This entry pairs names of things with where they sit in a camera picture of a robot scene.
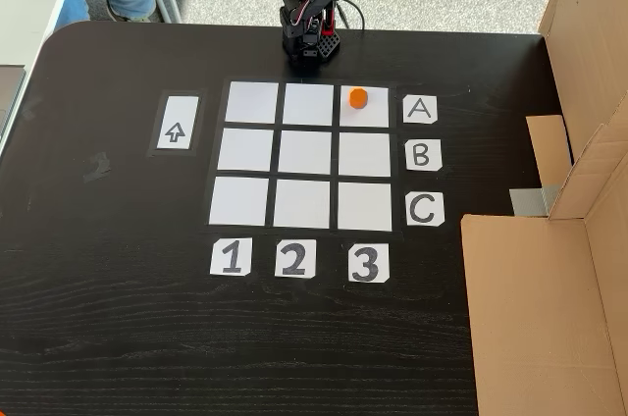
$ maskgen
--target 3x3 grid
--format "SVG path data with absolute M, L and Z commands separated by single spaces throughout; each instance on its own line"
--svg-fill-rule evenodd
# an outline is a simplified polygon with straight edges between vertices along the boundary
M 389 90 L 234 81 L 219 116 L 210 225 L 391 232 Z

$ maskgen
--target black table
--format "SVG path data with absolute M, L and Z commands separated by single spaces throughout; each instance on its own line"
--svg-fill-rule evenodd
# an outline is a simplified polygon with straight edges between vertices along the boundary
M 477 414 L 459 220 L 540 187 L 525 116 L 560 109 L 537 35 L 345 31 L 318 72 L 278 28 L 85 23 L 44 46 L 0 165 L 0 410 L 8 416 Z M 207 184 L 225 81 L 363 80 L 439 96 L 445 224 L 402 226 L 391 279 L 208 275 Z M 149 150 L 164 90 L 204 92 L 193 156 Z M 398 142 L 410 135 L 396 129 Z

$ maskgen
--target black wire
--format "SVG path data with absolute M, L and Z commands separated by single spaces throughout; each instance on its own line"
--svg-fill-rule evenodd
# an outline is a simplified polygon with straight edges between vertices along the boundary
M 360 15 L 360 19 L 362 20 L 362 29 L 364 30 L 366 28 L 366 20 L 364 19 L 364 14 L 362 14 L 362 10 L 357 6 L 357 4 L 355 4 L 352 1 L 349 0 L 336 0 L 336 1 L 342 1 L 342 2 L 346 2 L 348 5 L 352 6 L 355 8 L 355 10 L 358 12 L 358 14 Z
M 340 5 L 340 2 L 338 2 L 338 1 L 336 2 L 336 7 L 338 8 L 338 13 L 340 14 L 340 20 L 344 24 L 344 27 L 345 28 L 351 28 L 351 26 L 349 25 L 348 20 L 346 19 L 346 14 L 344 13 L 344 9 Z

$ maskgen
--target up arrow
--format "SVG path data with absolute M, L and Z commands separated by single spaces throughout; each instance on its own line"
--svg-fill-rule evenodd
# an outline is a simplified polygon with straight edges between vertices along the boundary
M 185 136 L 185 133 L 183 132 L 179 122 L 177 122 L 171 129 L 166 131 L 166 136 L 170 137 L 171 143 L 176 143 L 180 136 Z

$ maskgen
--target cardboard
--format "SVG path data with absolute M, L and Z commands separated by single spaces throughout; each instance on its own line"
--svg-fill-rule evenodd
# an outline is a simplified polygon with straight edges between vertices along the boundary
M 577 158 L 628 92 L 626 0 L 549 0 L 541 31 Z
M 628 156 L 585 219 L 621 389 L 628 396 Z
M 571 170 L 569 144 L 562 117 L 527 117 L 541 186 L 562 185 Z
M 480 415 L 623 415 L 584 221 L 465 216 L 462 244 Z
M 465 216 L 480 416 L 626 415 L 628 0 L 549 0 L 557 118 L 529 118 L 549 218 Z

